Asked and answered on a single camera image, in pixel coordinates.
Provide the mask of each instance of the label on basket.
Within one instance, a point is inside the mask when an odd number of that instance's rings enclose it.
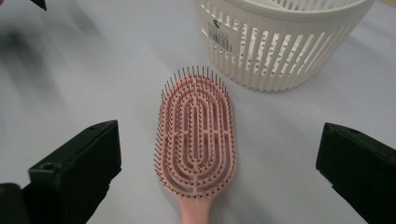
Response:
[[[239,50],[238,33],[226,23],[223,23],[203,9],[202,32],[219,47],[231,53]]]

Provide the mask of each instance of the white table surface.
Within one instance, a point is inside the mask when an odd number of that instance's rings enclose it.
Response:
[[[193,1],[47,5],[0,7],[0,182],[26,186],[27,170],[51,151],[117,119],[122,171],[89,223],[180,223],[153,155],[163,84],[188,65],[215,69]],[[315,163],[325,122],[396,147],[394,22],[396,9],[375,2],[321,71],[291,91],[262,93],[223,78],[239,161],[211,223],[365,223]]]

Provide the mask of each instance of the detangling brush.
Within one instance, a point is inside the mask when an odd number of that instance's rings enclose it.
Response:
[[[212,202],[236,169],[227,90],[213,71],[195,66],[179,70],[162,98],[156,173],[176,196],[183,224],[207,224]]]

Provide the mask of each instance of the white plastic basket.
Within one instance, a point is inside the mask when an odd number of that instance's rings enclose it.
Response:
[[[254,90],[311,78],[375,0],[195,0],[205,52],[221,73]]]

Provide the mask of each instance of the hairbrush handle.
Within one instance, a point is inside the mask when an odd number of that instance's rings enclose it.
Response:
[[[210,206],[213,199],[189,199],[178,200],[183,224],[209,224]]]

